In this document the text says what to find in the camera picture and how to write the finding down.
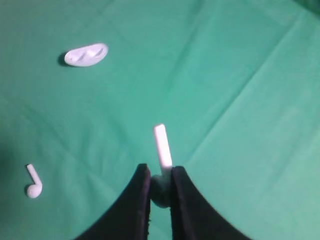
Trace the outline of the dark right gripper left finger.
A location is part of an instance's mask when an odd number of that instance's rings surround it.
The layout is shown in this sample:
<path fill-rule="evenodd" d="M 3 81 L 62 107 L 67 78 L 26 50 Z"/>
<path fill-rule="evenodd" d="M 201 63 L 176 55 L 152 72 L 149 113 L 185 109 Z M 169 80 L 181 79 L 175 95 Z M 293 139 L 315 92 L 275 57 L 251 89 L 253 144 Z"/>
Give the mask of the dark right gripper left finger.
<path fill-rule="evenodd" d="M 146 240 L 151 211 L 151 173 L 139 164 L 112 206 L 78 240 Z"/>

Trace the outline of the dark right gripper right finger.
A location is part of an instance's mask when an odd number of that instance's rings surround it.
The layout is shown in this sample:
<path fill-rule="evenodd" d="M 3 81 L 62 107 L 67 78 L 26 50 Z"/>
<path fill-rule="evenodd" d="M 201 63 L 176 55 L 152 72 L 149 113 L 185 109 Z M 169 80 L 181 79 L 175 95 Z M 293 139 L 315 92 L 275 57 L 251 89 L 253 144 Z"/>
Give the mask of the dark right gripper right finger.
<path fill-rule="evenodd" d="M 182 166 L 171 170 L 170 214 L 173 240 L 248 240 L 203 197 Z"/>

